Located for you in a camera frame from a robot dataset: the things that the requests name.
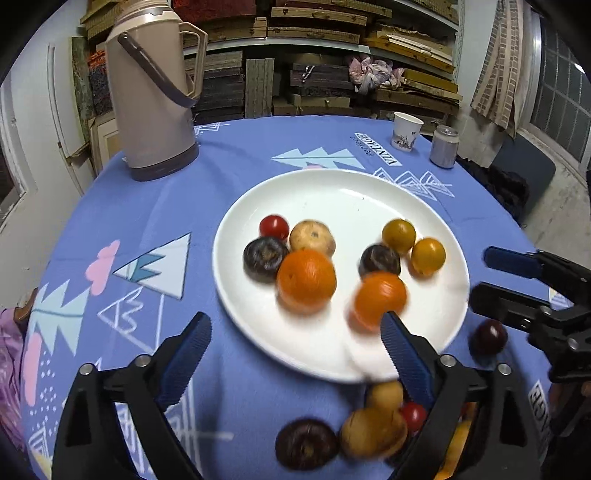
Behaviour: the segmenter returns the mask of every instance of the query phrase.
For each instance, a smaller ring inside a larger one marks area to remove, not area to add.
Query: pink cloth
[[[0,313],[0,424],[13,444],[25,449],[21,421],[22,335],[14,309]]]
[[[362,95],[367,95],[370,90],[374,90],[380,85],[385,85],[397,89],[400,86],[400,77],[404,69],[393,69],[391,61],[372,60],[369,55],[361,57],[350,56],[347,58],[349,63],[349,77],[356,87],[355,91]]]

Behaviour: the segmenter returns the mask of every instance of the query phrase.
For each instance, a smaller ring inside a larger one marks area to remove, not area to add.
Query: black bag
[[[518,224],[521,224],[525,204],[530,198],[530,187],[525,179],[512,171],[504,171],[491,165],[481,167],[473,161],[457,157],[457,162],[496,198]]]

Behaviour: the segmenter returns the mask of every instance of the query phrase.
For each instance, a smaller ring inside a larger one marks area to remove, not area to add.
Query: white plate
[[[337,289],[330,306],[315,316],[286,312],[277,304],[273,285],[254,282],[243,270],[244,248],[271,214],[285,217],[291,228],[302,220],[319,220],[335,238]],[[400,275],[408,288],[402,320],[411,333],[442,351],[467,310],[469,279],[462,249],[429,205],[385,180],[354,171],[286,173],[257,185],[232,205],[213,243],[213,275],[230,317],[255,345],[306,374],[338,382],[398,378],[379,335],[355,334],[345,320],[360,285],[361,253],[380,241],[382,228],[395,218],[408,219],[417,238],[435,237],[446,249],[446,263],[433,278],[415,280],[405,261]]]

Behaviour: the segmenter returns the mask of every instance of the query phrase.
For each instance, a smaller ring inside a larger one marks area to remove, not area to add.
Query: orange
[[[445,248],[434,238],[423,238],[413,247],[410,260],[419,275],[430,277],[445,263]]]
[[[294,313],[322,310],[336,291],[336,273],[323,253],[304,248],[288,254],[277,272],[279,298]]]
[[[384,313],[400,313],[406,302],[406,285],[397,275],[372,272],[363,278],[355,295],[350,319],[365,330],[378,333]]]
[[[412,223],[401,218],[388,222],[382,230],[382,241],[400,255],[406,255],[416,239],[417,233]]]

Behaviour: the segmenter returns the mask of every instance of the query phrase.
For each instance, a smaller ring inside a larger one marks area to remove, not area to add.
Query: paper cup
[[[414,147],[423,121],[415,116],[402,112],[394,112],[394,132],[391,144],[394,148],[410,152]]]

